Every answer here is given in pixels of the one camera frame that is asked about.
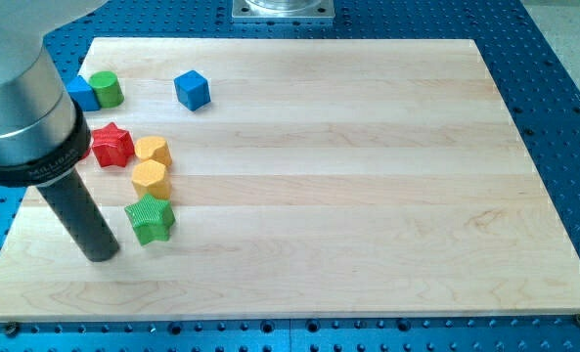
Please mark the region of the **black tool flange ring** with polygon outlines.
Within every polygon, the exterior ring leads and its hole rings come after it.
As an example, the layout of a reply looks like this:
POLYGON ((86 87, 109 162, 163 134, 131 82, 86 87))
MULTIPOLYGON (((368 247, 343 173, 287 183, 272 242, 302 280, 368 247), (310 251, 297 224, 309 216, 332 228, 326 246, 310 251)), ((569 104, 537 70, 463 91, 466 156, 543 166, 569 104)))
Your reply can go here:
POLYGON ((48 183, 71 170, 89 149, 91 131, 77 101, 73 129, 52 152, 26 163, 0 166, 0 186, 20 188, 48 183))

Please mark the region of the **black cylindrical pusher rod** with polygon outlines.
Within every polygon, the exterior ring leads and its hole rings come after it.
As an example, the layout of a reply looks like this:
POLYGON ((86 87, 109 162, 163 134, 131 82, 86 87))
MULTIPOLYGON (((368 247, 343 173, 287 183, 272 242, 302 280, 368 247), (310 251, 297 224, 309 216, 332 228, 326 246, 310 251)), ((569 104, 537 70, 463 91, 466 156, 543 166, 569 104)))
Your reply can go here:
POLYGON ((104 262, 117 254, 117 239, 74 168, 37 190, 89 261, 104 262))

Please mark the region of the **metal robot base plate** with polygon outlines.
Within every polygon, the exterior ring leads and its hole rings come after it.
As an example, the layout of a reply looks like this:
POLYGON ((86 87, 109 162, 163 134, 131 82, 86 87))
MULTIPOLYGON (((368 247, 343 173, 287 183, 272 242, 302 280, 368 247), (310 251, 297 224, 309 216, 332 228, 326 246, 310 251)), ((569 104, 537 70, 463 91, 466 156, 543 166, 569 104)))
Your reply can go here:
POLYGON ((233 0, 235 22, 331 22, 333 0, 233 0))

